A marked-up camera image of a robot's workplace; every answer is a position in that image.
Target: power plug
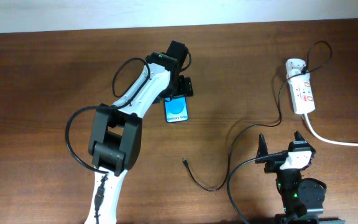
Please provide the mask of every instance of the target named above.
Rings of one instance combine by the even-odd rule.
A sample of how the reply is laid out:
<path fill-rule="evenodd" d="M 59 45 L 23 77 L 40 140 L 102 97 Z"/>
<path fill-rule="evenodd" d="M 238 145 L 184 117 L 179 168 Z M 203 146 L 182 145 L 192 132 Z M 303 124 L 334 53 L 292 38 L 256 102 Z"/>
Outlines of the power plug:
<path fill-rule="evenodd" d="M 287 60 L 285 63 L 287 79 L 301 74 L 302 68 L 305 66 L 306 63 L 302 59 L 292 58 Z M 310 73 L 291 78 L 288 84 L 291 91 L 293 110 L 296 114 L 307 114 L 316 109 L 311 92 Z"/>

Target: blue phone screen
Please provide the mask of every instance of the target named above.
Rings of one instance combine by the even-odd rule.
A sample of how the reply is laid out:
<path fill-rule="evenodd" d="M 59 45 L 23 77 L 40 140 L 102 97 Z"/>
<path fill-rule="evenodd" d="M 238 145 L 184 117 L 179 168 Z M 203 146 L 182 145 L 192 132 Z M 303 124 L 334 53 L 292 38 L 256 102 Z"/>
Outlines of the blue phone screen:
<path fill-rule="evenodd" d="M 169 102 L 165 102 L 165 114 L 167 115 L 168 123 L 187 121 L 189 117 L 187 112 L 186 97 L 175 98 Z"/>

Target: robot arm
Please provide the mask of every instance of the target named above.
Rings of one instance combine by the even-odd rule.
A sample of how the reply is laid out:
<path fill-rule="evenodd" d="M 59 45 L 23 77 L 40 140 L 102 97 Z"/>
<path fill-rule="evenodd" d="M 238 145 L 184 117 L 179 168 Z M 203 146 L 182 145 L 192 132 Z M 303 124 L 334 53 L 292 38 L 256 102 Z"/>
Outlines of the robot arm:
<path fill-rule="evenodd" d="M 124 177 L 135 164 L 142 138 L 142 118 L 158 98 L 193 96 L 190 78 L 179 75 L 188 55 L 184 44 L 172 41 L 167 53 L 152 53 L 140 77 L 113 106 L 118 110 L 96 110 L 89 154 L 92 163 L 101 171 L 95 172 L 95 185 L 91 209 L 85 224 L 116 223 L 116 209 Z M 108 127 L 124 129 L 122 136 L 109 131 Z"/>

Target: wooden tabletop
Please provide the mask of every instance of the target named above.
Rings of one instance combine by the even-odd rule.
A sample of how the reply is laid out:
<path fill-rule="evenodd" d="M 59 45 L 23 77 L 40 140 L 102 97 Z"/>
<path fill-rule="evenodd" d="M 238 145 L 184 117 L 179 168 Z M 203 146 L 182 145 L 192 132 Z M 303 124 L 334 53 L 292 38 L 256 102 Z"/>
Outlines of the wooden tabletop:
<path fill-rule="evenodd" d="M 358 20 L 269 22 L 216 26 L 106 29 L 0 34 L 0 223 L 83 223 L 94 174 L 68 153 L 64 127 L 79 108 L 111 104 L 111 80 L 131 57 L 183 42 L 193 56 L 183 74 L 191 77 L 190 120 L 167 124 L 163 104 L 143 121 L 139 158 L 119 197 L 119 223 L 220 223 L 238 220 L 226 192 L 205 192 L 190 179 L 219 185 L 229 145 L 240 130 L 278 119 L 275 100 L 285 79 L 284 63 L 305 58 L 311 44 L 328 41 L 332 61 L 311 74 L 316 110 L 310 119 L 328 139 L 358 142 Z M 311 67 L 328 56 L 316 47 Z M 117 79 L 124 91 L 142 64 L 130 64 Z M 317 150 L 303 172 L 328 185 L 322 217 L 358 223 L 358 147 L 326 144 L 313 137 L 282 94 L 283 123 L 252 128 L 238 142 L 232 168 L 253 158 L 259 133 L 269 152 L 286 150 L 299 131 Z M 71 129 L 77 154 L 91 163 L 87 146 L 94 112 Z M 275 174 L 263 165 L 245 166 L 232 180 L 232 194 L 248 218 L 283 213 Z"/>

